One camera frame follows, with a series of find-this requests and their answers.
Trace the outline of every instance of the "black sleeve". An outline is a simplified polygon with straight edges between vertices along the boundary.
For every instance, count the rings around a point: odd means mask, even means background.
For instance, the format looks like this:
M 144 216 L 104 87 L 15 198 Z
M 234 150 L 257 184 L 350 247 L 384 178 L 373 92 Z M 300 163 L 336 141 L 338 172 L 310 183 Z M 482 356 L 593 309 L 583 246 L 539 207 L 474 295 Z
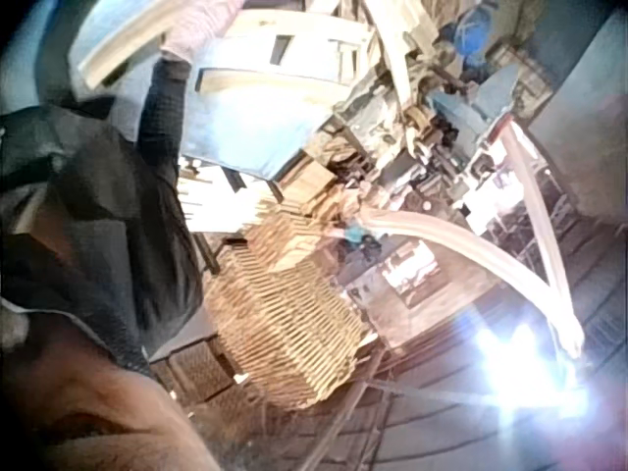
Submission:
M 191 65 L 184 61 L 160 59 L 155 64 L 139 122 L 139 154 L 172 184 L 178 174 L 185 86 L 190 70 Z

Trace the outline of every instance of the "person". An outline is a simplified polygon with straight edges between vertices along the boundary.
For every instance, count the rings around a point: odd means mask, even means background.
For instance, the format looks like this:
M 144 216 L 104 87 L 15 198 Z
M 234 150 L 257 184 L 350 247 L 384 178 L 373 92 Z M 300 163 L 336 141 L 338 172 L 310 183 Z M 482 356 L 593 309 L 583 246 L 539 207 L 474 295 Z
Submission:
M 176 190 L 184 91 L 242 4 L 189 3 L 136 145 L 53 106 L 0 118 L 3 422 L 25 441 L 21 466 L 220 469 L 147 358 L 202 301 Z

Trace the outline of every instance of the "dark jacket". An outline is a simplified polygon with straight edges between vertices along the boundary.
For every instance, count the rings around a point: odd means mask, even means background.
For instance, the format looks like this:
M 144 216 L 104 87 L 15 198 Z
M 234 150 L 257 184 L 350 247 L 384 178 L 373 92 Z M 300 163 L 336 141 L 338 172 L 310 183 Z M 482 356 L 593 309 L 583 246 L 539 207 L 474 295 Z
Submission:
M 176 190 L 189 70 L 157 63 L 136 145 L 61 108 L 0 118 L 2 298 L 68 316 L 144 374 L 202 299 Z

